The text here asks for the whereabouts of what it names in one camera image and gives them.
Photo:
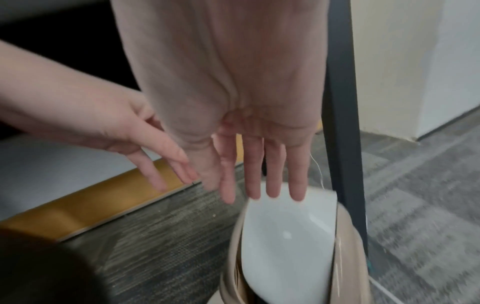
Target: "floor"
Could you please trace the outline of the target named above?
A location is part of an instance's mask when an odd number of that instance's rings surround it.
[[[479,303],[480,111],[419,143],[372,134],[361,142],[376,303]],[[312,154],[330,187],[321,134]],[[320,184],[313,163],[309,177]],[[246,200],[241,167],[237,180],[234,206],[193,186],[65,243],[116,303],[204,304]]]

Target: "gray carpet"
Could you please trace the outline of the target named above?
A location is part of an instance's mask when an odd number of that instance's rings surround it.
[[[480,112],[419,143],[362,134],[372,277],[405,303],[480,303]],[[330,175],[323,136],[312,154]],[[66,242],[116,303],[206,303],[216,290],[237,202],[191,187]],[[311,165],[310,183],[320,184]],[[378,304],[392,303],[373,287]]]

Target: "thin wire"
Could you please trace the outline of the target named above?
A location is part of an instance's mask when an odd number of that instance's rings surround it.
[[[315,162],[318,170],[320,171],[320,185],[321,185],[322,189],[325,190],[325,187],[324,187],[324,175],[322,174],[322,170],[320,169],[320,165],[319,165],[319,163],[317,163],[317,161],[314,159],[314,157],[312,156],[311,153],[310,153],[310,157],[311,157],[311,159]]]

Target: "hand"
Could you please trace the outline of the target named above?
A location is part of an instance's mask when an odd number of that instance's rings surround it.
[[[240,133],[248,195],[260,197],[265,150],[268,195],[280,193],[286,158],[290,194],[302,200],[321,116],[328,1],[112,4],[142,91],[205,188],[234,201]]]
[[[146,147],[183,183],[197,179],[140,92],[0,43],[0,120],[33,135],[125,155],[159,191],[166,184]]]

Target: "beige container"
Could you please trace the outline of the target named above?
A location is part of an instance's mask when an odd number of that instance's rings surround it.
[[[228,258],[217,291],[208,304],[256,304],[255,295],[242,274],[241,235],[246,207],[233,229]],[[335,250],[332,264],[330,304],[371,304],[369,274],[362,239],[347,210],[337,206]]]

